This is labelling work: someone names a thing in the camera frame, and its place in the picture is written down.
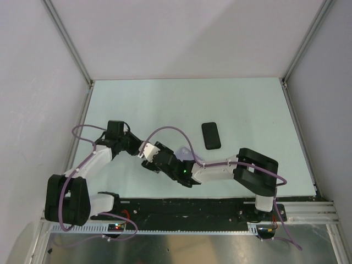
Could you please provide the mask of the lilac phone case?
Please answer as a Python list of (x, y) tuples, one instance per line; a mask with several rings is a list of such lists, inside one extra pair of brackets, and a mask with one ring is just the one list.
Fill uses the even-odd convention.
[(178, 151), (175, 152), (175, 156), (177, 159), (184, 161), (191, 161), (194, 160), (194, 156), (192, 154), (192, 151), (188, 149), (187, 147), (181, 147)]

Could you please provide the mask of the black phone case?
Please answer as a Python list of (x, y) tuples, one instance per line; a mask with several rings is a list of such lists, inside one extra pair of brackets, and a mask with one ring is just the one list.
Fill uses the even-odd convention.
[(221, 140), (217, 124), (215, 122), (208, 122), (201, 124), (203, 140), (207, 150), (217, 150), (221, 148)]

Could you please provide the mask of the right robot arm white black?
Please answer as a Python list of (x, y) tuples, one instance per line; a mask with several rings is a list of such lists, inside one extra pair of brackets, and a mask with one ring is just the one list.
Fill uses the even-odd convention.
[(156, 173), (163, 172), (171, 180), (191, 188), (210, 181), (235, 180), (255, 194), (255, 216), (268, 220), (274, 214), (274, 197), (278, 179), (278, 162), (249, 148), (241, 148), (235, 156), (222, 161), (180, 160), (175, 153), (157, 142), (143, 142), (139, 148), (142, 166)]

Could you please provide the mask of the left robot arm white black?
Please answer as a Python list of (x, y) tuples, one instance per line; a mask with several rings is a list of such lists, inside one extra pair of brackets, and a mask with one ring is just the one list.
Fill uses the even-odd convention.
[(91, 144), (92, 151), (77, 166), (62, 175), (54, 174), (48, 179), (45, 219), (59, 223), (68, 232), (74, 226), (83, 226), (92, 216), (104, 213), (109, 219), (122, 214), (121, 204), (115, 202), (117, 194), (106, 191), (94, 192), (89, 185), (97, 179), (100, 170), (125, 151), (135, 156), (139, 153), (141, 140), (131, 131), (125, 121), (110, 120), (96, 140), (85, 139), (72, 129), (75, 138)]

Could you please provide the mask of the left controller board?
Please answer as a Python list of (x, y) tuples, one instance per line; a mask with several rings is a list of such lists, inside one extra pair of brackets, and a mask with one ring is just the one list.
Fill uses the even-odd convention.
[(125, 229), (125, 224), (113, 223), (108, 225), (109, 232), (122, 232)]

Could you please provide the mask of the controller board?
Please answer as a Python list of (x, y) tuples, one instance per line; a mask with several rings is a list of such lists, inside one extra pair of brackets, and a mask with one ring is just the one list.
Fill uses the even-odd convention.
[(257, 227), (257, 237), (259, 239), (268, 240), (273, 239), (276, 228), (273, 227)]
[(113, 223), (108, 225), (109, 232), (122, 232), (125, 229), (125, 224)]

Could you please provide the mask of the right controller board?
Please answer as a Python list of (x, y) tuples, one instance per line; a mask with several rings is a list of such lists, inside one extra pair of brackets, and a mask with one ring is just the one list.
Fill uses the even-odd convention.
[(273, 227), (257, 227), (257, 237), (259, 239), (268, 240), (273, 239), (276, 228)]

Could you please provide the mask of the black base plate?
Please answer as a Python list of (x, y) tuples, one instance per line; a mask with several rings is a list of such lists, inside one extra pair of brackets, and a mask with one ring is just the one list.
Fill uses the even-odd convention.
[(245, 231), (248, 223), (287, 221), (285, 207), (278, 204), (271, 212), (260, 212), (252, 198), (229, 199), (142, 199), (117, 198), (107, 216), (92, 220), (113, 220), (128, 216), (128, 229), (147, 232), (231, 232)]

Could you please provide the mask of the left aluminium frame post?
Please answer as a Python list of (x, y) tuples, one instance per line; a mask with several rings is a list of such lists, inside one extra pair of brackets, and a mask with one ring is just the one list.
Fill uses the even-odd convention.
[(62, 41), (64, 42), (68, 52), (70, 53), (74, 63), (76, 64), (80, 74), (84, 78), (85, 82), (87, 83), (88, 87), (91, 87), (94, 81), (91, 79), (90, 74), (88, 73), (83, 60), (81, 59), (78, 50), (76, 49), (72, 38), (69, 35), (58, 11), (56, 10), (54, 4), (50, 0), (42, 0), (41, 1), (45, 10), (47, 11), (49, 17), (51, 18), (53, 25), (56, 27), (59, 36), (61, 37)]

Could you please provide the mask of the aluminium frame post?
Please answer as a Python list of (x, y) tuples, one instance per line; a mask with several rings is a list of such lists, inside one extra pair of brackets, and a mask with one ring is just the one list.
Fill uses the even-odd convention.
[(300, 63), (306, 51), (308, 50), (309, 46), (311, 45), (311, 42), (314, 40), (314, 37), (318, 33), (320, 27), (322, 26), (324, 20), (326, 19), (329, 11), (331, 10), (335, 2), (336, 1), (334, 0), (322, 1), (322, 4), (320, 5), (317, 13), (315, 14), (307, 32), (305, 33), (302, 41), (300, 42), (300, 45), (297, 51), (295, 52), (294, 57), (290, 61), (286, 71), (284, 72), (281, 78), (281, 82), (283, 85), (288, 83), (288, 80), (290, 79), (292, 73)]
[(50, 0), (42, 0), (41, 1), (45, 10), (47, 11), (49, 17), (51, 18), (53, 25), (56, 27), (59, 36), (61, 37), (62, 41), (64, 42), (68, 52), (70, 53), (74, 63), (76, 64), (80, 74), (84, 78), (85, 82), (87, 83), (88, 87), (91, 87), (94, 81), (91, 79), (90, 74), (88, 73), (83, 60), (81, 59), (78, 50), (76, 49), (72, 38), (69, 35), (58, 11), (56, 10), (54, 4)]

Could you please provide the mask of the right aluminium frame post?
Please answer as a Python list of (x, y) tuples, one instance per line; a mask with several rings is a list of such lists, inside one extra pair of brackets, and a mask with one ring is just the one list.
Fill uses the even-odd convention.
[(324, 20), (326, 19), (329, 11), (331, 10), (335, 2), (336, 1), (334, 0), (322, 1), (322, 4), (320, 5), (317, 13), (315, 14), (307, 32), (305, 33), (302, 41), (300, 42), (300, 45), (297, 51), (295, 52), (294, 57), (290, 61), (286, 71), (284, 72), (281, 78), (281, 82), (283, 85), (288, 83), (288, 80), (290, 79), (292, 73), (300, 63), (306, 51), (308, 50), (309, 46), (311, 45), (311, 42), (314, 40), (314, 37), (318, 33), (320, 27), (322, 26)]

